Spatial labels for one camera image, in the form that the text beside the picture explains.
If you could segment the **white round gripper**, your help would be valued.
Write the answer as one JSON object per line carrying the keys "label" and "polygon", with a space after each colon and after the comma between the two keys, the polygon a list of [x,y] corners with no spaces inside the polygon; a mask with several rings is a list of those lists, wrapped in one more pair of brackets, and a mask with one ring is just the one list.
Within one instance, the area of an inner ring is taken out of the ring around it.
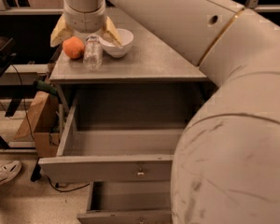
{"label": "white round gripper", "polygon": [[117,47],[122,46],[119,31],[109,17],[105,17],[105,1],[94,11],[77,11],[63,5],[63,15],[58,19],[51,35],[50,45],[54,48],[74,34],[74,30],[84,34],[91,34],[102,28],[103,39]]}

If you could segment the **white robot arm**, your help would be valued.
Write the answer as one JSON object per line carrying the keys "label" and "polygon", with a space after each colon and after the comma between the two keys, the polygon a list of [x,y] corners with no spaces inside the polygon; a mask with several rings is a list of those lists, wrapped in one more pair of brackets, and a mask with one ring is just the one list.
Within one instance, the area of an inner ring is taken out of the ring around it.
{"label": "white robot arm", "polygon": [[175,150],[173,223],[280,224],[280,27],[232,0],[63,1],[80,32],[114,4],[217,86]]}

